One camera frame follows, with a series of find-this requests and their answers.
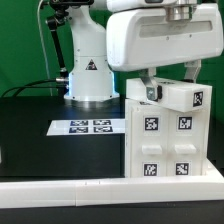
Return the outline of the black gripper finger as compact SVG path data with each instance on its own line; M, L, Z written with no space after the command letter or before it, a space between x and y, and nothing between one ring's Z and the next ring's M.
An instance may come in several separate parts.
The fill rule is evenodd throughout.
M139 76L146 87L146 97L151 101L158 101L162 98L162 87L155 80L155 75L155 67L141 70L139 73Z
M184 66L186 68L184 80L187 82L195 83L201 70L201 61L200 60L189 61L186 62Z

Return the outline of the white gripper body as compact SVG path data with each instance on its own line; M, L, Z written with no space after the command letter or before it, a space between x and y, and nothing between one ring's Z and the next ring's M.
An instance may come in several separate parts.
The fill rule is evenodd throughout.
M219 56L224 50L216 3L109 2L107 60L135 71Z

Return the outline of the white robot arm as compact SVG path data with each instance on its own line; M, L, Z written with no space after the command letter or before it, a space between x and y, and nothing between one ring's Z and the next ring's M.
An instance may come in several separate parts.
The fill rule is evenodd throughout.
M50 0L53 24L69 23L74 68L67 99L112 98L111 71L136 71L219 56L217 3L198 0Z

